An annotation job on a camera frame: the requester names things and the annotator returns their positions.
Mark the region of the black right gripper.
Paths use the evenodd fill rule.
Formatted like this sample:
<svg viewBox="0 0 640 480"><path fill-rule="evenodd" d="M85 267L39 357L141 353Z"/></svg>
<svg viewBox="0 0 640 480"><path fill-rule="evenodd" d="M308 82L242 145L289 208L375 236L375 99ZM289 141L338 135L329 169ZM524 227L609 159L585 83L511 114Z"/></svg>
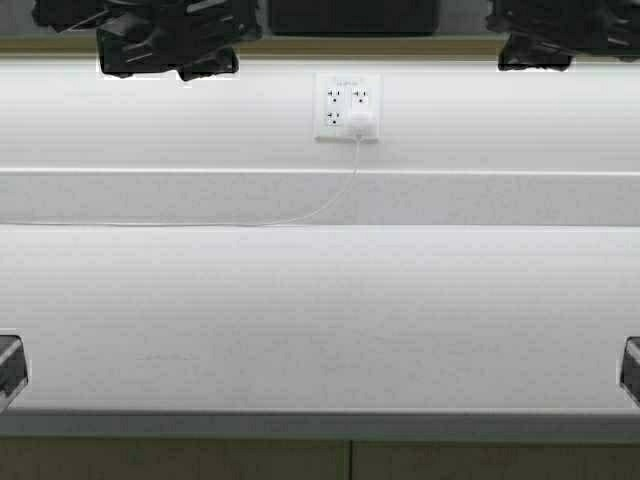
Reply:
<svg viewBox="0 0 640 480"><path fill-rule="evenodd" d="M486 27L508 36L501 71L565 71L579 55L639 59L637 1L491 1Z"/></svg>

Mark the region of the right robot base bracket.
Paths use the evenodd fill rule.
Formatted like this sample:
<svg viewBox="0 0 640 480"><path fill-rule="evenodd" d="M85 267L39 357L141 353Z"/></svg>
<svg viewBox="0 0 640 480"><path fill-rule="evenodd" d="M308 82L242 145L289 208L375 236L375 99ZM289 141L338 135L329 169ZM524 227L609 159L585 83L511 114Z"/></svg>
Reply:
<svg viewBox="0 0 640 480"><path fill-rule="evenodd" d="M619 383L636 405L640 402L640 352L639 337L629 337L624 346Z"/></svg>

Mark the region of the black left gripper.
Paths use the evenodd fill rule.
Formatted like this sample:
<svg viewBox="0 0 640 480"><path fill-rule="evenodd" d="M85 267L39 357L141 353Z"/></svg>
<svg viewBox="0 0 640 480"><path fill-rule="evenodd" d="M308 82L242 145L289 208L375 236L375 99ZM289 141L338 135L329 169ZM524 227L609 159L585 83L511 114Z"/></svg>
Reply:
<svg viewBox="0 0 640 480"><path fill-rule="evenodd" d="M235 74L234 46L262 37L259 3L232 1L36 1L34 23L57 33L93 30L103 74L175 71L183 81Z"/></svg>

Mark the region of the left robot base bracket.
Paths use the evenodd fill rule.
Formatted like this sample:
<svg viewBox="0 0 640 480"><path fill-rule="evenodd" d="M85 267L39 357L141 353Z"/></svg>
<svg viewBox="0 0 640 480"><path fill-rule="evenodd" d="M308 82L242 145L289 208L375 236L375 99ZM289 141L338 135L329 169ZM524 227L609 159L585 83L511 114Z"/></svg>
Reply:
<svg viewBox="0 0 640 480"><path fill-rule="evenodd" d="M29 382L27 360L22 339L17 335L1 336L0 394L4 412Z"/></svg>

